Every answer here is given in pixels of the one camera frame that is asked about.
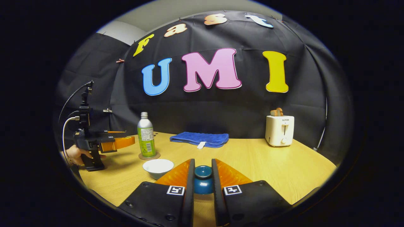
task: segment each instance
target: bottle label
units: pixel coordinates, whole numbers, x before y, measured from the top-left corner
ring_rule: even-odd
[[[138,128],[137,134],[142,155],[147,158],[154,157],[156,150],[154,148],[153,128]]]

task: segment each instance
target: folded towel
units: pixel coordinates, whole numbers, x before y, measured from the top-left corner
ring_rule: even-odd
[[[198,145],[205,141],[205,147],[221,147],[229,140],[229,134],[207,134],[196,132],[182,132],[178,135],[170,137],[172,142],[183,142]]]

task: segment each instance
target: pink letter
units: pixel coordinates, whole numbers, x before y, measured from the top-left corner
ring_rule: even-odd
[[[196,81],[198,75],[206,88],[210,88],[213,79],[219,71],[219,80],[216,87],[220,89],[234,89],[241,87],[241,81],[237,78],[236,67],[234,66],[233,48],[218,49],[209,64],[198,52],[189,53],[182,56],[187,66],[187,84],[184,91],[193,92],[201,89],[201,85]]]

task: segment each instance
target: orange letter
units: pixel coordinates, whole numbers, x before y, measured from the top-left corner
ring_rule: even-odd
[[[285,83],[285,67],[283,62],[286,56],[275,51],[264,51],[262,55],[269,63],[269,83],[265,86],[267,91],[286,93],[289,86]]]
[[[205,24],[206,25],[223,24],[224,22],[227,21],[227,19],[224,17],[225,16],[221,13],[209,15],[209,16],[205,17],[205,20],[206,20]]]
[[[172,36],[174,34],[178,34],[181,33],[183,31],[185,31],[187,28],[185,27],[185,24],[179,24],[176,26],[172,26],[167,30],[167,33],[164,34],[164,37],[169,37]]]
[[[149,39],[153,38],[154,34],[149,35],[148,37],[144,38],[139,42],[139,45],[137,46],[136,52],[133,54],[133,56],[136,56],[140,52],[143,51],[143,47],[146,46],[149,43]]]

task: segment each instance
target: round coaster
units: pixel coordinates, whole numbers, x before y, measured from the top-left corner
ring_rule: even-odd
[[[151,158],[143,157],[142,153],[140,153],[140,154],[139,154],[139,158],[142,159],[142,160],[153,160],[153,159],[160,158],[160,153],[158,153],[158,152],[156,151],[156,155],[155,155],[154,157],[151,157]]]

